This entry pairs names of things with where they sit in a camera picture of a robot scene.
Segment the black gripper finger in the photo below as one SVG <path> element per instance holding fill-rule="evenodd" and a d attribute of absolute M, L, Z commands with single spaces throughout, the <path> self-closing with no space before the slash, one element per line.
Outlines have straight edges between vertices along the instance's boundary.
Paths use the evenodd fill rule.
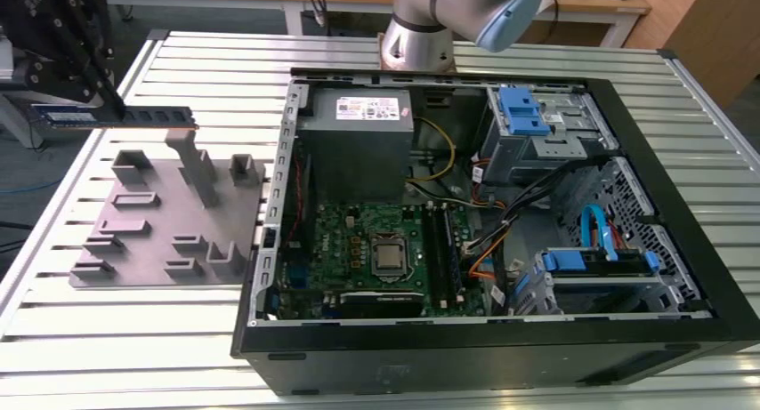
<path fill-rule="evenodd" d="M 30 60 L 32 108 L 54 127 L 114 127 L 127 118 L 127 107 L 104 58 L 79 31 L 79 25 L 63 21 L 46 24 L 43 39 L 52 55 Z"/>

